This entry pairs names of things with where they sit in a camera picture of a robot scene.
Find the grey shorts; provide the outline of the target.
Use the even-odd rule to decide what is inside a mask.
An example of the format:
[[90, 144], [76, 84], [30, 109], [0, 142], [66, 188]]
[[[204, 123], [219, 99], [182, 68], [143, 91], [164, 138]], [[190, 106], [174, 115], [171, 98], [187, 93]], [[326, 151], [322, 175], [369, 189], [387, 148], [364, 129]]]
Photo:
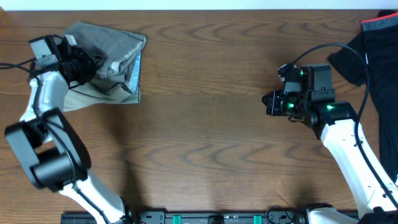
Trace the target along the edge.
[[99, 54], [101, 60], [95, 77], [101, 79], [127, 73], [127, 67], [146, 44], [146, 36], [142, 34], [84, 22], [77, 22], [65, 33], [74, 36], [80, 47]]

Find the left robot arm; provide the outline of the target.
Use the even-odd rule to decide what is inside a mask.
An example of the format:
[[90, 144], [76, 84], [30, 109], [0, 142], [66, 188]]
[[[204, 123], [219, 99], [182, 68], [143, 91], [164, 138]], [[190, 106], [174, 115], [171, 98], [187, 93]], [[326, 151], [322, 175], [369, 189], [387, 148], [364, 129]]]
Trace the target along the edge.
[[5, 138], [32, 185], [58, 192], [81, 205], [96, 223], [139, 223], [121, 196], [91, 170], [83, 141], [63, 113], [68, 91], [88, 83], [101, 60], [64, 35], [60, 42], [45, 35], [29, 42], [35, 55], [29, 73], [31, 94], [19, 122]]

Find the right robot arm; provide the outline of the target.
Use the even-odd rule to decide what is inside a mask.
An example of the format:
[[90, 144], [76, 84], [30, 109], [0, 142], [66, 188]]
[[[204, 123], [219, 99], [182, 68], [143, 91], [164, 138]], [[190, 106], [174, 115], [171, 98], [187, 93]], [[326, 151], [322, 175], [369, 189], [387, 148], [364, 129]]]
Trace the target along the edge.
[[315, 205], [295, 222], [397, 223], [397, 186], [368, 144], [351, 104], [335, 100], [330, 66], [285, 64], [278, 75], [284, 87], [262, 97], [266, 113], [313, 130], [338, 164], [358, 210], [353, 218], [331, 205]]

